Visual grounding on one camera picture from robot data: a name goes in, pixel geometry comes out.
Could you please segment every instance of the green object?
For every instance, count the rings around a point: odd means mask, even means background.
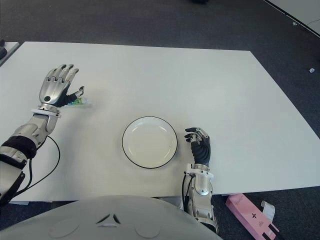
[[[86,104],[88,101],[85,97],[79,97],[76,100],[68,103],[68,105],[83,105]]]

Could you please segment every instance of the silver robotic hand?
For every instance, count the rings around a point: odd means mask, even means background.
[[[42,104],[49,104],[60,108],[84,94],[85,87],[82,86],[75,93],[67,95],[68,88],[79,71],[77,68],[72,69],[73,67],[73,64],[63,64],[49,71],[44,78],[40,90],[39,98]]]
[[[16,194],[25,174],[22,169],[27,159],[36,156],[46,137],[55,129],[60,111],[58,108],[74,101],[84,93],[78,91],[67,95],[68,88],[78,69],[73,65],[60,65],[46,75],[40,90],[41,104],[32,109],[32,118],[18,127],[13,135],[0,146],[0,206],[8,203]]]
[[[184,137],[191,143],[191,151],[194,164],[188,164],[185,174],[190,176],[187,186],[187,197],[182,196],[183,207],[186,212],[206,227],[219,233],[218,224],[214,214],[214,206],[211,205],[213,187],[211,179],[214,175],[210,172],[209,161],[211,155],[210,137],[199,127],[191,127],[185,130],[188,134]]]

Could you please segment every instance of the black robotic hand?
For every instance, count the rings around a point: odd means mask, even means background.
[[[184,137],[191,143],[191,150],[195,164],[203,164],[209,167],[210,161],[210,137],[199,127],[191,127],[185,130],[188,132]]]
[[[58,68],[54,68],[44,78],[39,98],[42,104],[50,104],[60,108],[68,103],[73,102],[84,94],[85,87],[82,86],[78,91],[71,95],[67,95],[72,80],[79,69],[73,64],[62,64]]]

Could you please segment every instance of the white plate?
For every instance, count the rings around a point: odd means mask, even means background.
[[[122,137],[122,147],[128,159],[147,169],[168,163],[176,153],[177,142],[172,126],[155,116],[133,121]]]

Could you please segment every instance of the white table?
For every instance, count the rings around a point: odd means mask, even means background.
[[[0,68],[0,141],[31,117],[47,71],[70,63],[80,69],[70,92],[85,86],[93,104],[61,109],[51,135],[60,165],[16,201],[179,196],[193,162],[188,127],[211,137],[216,194],[320,185],[319,138],[249,51],[26,42]],[[177,133],[176,155],[163,167],[138,167],[123,152],[124,130],[142,116]],[[34,181],[57,153],[47,139],[32,162]]]

